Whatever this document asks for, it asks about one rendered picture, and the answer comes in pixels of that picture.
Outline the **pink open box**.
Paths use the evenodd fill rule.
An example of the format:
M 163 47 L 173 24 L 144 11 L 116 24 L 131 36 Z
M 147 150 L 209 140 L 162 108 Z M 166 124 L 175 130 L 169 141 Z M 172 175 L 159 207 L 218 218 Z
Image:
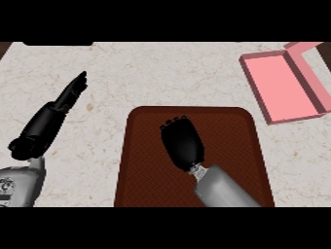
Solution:
M 321 42 L 290 42 L 283 51 L 246 53 L 240 62 L 269 125 L 331 113 L 331 94 L 303 58 Z

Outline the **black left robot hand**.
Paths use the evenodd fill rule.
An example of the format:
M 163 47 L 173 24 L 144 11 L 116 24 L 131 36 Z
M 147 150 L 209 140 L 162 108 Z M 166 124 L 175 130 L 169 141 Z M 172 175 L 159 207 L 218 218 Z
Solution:
M 86 72 L 82 72 L 67 85 L 57 100 L 49 101 L 42 106 L 29 121 L 20 137 L 11 142 L 10 150 L 15 160 L 38 159 L 45 154 L 86 88 Z

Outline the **brown tray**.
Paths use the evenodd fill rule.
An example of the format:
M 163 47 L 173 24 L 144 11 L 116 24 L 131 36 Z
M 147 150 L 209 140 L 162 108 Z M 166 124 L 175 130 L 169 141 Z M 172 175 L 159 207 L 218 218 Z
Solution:
M 188 117 L 204 145 L 204 163 L 218 164 L 265 207 L 275 205 L 252 114 L 238 107 L 141 106 L 128 118 L 114 205 L 201 206 L 195 179 L 170 160 L 160 127 Z

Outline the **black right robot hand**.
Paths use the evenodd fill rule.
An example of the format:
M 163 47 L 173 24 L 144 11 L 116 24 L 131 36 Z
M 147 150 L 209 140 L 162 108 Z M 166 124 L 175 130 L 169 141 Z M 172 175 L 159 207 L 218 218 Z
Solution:
M 160 133 L 172 162 L 184 171 L 191 171 L 204 162 L 204 146 L 191 119 L 182 116 L 169 120 Z

